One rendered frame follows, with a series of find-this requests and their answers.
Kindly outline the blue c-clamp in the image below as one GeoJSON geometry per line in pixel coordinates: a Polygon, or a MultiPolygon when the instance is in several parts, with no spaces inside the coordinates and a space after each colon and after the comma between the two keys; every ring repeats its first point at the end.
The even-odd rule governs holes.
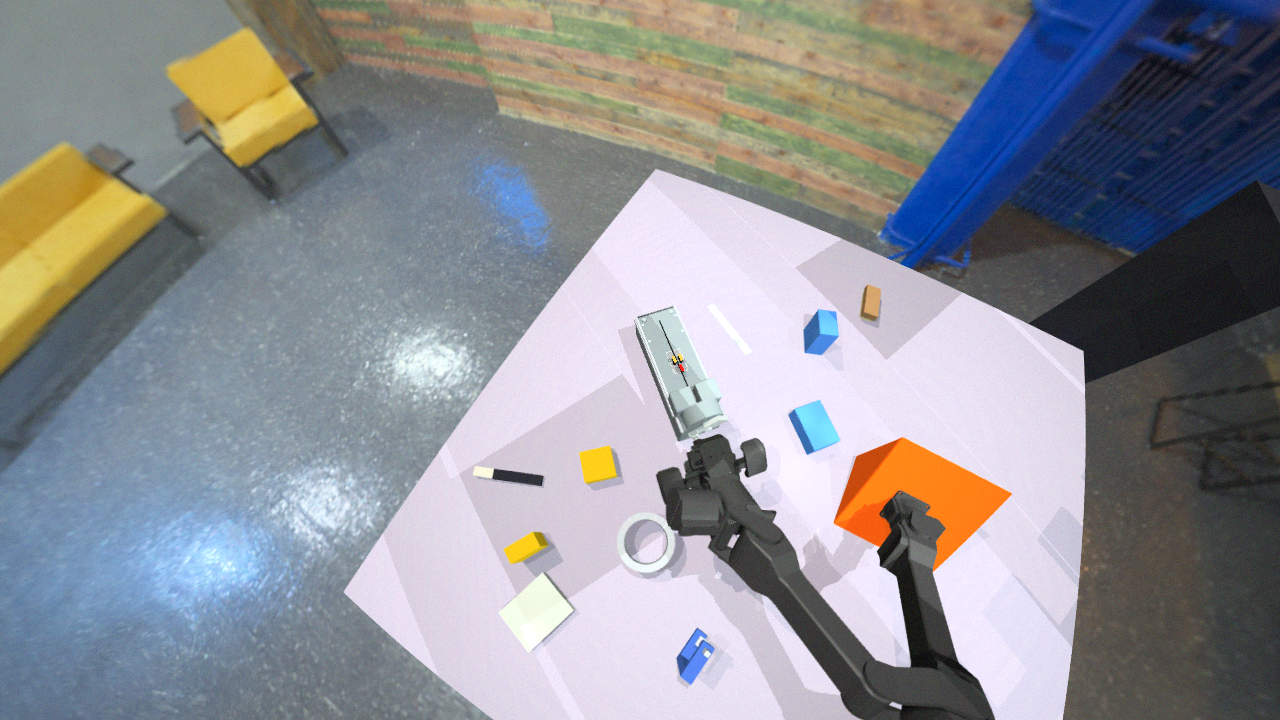
{"type": "Polygon", "coordinates": [[[699,628],[696,628],[684,646],[684,650],[677,656],[680,676],[689,682],[690,685],[692,685],[692,682],[701,671],[701,667],[707,664],[707,660],[710,659],[710,655],[716,650],[705,639],[707,633],[703,633],[699,628]]]}

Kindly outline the yellow block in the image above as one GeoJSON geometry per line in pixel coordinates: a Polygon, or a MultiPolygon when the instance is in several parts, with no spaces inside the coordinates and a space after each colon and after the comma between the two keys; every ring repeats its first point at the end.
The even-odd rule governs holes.
{"type": "Polygon", "coordinates": [[[532,553],[538,553],[547,546],[548,543],[541,532],[532,532],[529,536],[524,536],[521,541],[516,541],[515,544],[509,544],[504,551],[509,564],[515,564],[531,557],[532,553]]]}
{"type": "Polygon", "coordinates": [[[580,454],[584,482],[593,483],[616,477],[611,446],[593,448],[580,454]]]}

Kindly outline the blue block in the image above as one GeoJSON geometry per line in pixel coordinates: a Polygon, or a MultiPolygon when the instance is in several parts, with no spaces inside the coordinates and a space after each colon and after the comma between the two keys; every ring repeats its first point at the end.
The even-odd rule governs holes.
{"type": "Polygon", "coordinates": [[[822,355],[838,337],[836,311],[820,310],[803,329],[804,354],[822,355]]]}
{"type": "Polygon", "coordinates": [[[788,419],[792,421],[806,455],[815,454],[840,441],[820,400],[795,407],[794,411],[788,413],[788,419]]]}

